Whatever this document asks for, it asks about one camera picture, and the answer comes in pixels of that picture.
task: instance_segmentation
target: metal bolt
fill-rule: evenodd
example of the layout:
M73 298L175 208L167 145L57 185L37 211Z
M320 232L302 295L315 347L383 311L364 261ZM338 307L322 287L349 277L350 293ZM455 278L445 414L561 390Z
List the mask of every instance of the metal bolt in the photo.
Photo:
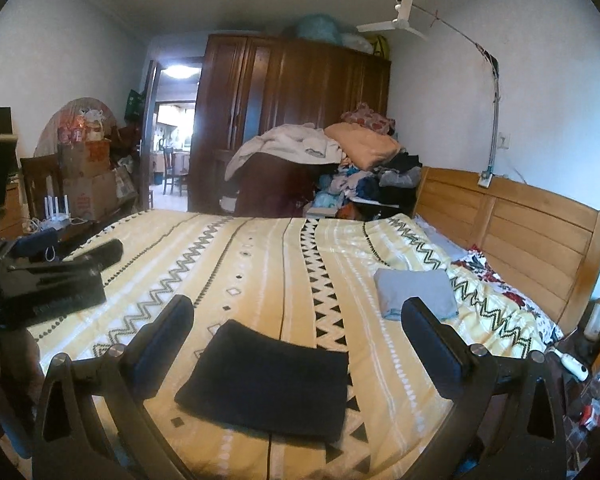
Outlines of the metal bolt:
M54 358L51 359L50 366L60 366L61 364L64 364L68 357L69 356L64 352L60 352L59 354L54 355Z
M529 357L536 363L544 363L544 354L539 350L532 350L529 352Z
M474 343L474 344L472 344L471 346L469 346L469 350L471 350L471 353L473 355L476 355L478 357L484 357L489 352L486 349L486 347L483 344L480 344L480 343Z
M107 354L109 354L111 357L119 357L125 352L125 348L126 347L123 344L118 343L109 347Z

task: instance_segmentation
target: yellow bedspread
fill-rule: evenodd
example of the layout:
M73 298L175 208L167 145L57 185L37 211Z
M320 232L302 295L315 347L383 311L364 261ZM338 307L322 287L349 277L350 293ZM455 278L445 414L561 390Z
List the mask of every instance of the yellow bedspread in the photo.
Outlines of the yellow bedspread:
M119 238L125 254L103 272L107 303L31 328L43 367L59 351L73 359L128 343L174 294L195 307L194 327L158 395L145 402L180 459L202 477L397 479L417 459L450 407L399 322L379 313L378 267L446 269L468 343L523 356L543 349L531 314L471 272L451 266L411 219L375 222L246 219L150 211L92 238ZM291 343L349 352L349 402L332 444L220 426L188 415L173 397L227 319ZM108 415L98 410L107 423Z

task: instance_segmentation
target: wooden headboard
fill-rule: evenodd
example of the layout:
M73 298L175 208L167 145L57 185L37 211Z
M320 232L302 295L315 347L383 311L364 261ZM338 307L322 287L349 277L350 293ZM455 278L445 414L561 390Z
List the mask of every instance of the wooden headboard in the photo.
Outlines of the wooden headboard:
M576 328L600 272L600 211L561 195L478 174L423 168L415 212L494 270L564 333Z

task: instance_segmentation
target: wall switch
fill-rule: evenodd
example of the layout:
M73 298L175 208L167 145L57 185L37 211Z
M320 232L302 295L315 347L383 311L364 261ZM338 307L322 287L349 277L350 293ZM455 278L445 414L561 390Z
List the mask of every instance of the wall switch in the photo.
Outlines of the wall switch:
M511 135L505 134L503 132L498 132L498 142L496 144L498 149L499 150L508 150L510 140L511 140Z

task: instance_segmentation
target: red patterned pillow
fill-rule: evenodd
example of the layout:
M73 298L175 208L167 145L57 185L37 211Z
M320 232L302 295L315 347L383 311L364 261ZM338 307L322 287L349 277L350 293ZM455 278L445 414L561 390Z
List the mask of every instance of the red patterned pillow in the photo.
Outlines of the red patterned pillow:
M388 135L395 128L395 120L388 119L369 108L368 104L360 103L354 112L345 112L341 119L345 123L357 123L369 130L382 135Z
M558 327L542 309L531 299L526 297L514 286L505 282L500 275L493 270L493 267L487 262L487 256L478 246L472 246L468 250L467 256L453 262L454 265L464 267L474 273L482 282L489 283L496 292L513 301L520 309L531 313L536 318L536 325L542 342L550 344L562 338L562 330Z

